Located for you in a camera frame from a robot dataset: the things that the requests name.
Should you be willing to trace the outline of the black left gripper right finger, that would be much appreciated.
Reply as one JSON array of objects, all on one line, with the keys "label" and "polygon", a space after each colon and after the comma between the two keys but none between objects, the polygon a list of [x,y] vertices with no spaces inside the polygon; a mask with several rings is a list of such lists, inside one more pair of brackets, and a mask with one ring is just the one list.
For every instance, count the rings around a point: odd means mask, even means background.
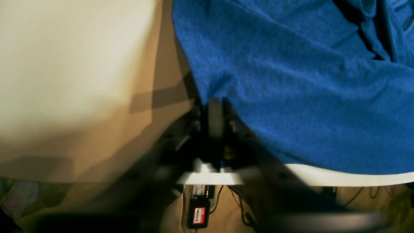
[{"label": "black left gripper right finger", "polygon": [[209,100],[209,157],[229,165],[242,181],[257,233],[380,233],[378,212],[351,211],[316,194],[272,155],[233,110],[229,100]]}]

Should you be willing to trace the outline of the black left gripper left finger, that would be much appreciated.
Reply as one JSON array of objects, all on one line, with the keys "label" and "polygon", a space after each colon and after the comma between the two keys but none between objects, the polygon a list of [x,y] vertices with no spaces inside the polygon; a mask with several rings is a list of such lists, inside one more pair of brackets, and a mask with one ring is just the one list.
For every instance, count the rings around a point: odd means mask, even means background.
[{"label": "black left gripper left finger", "polygon": [[158,233],[172,187],[208,142],[215,99],[174,121],[143,158],[89,202],[42,217],[36,233]]}]

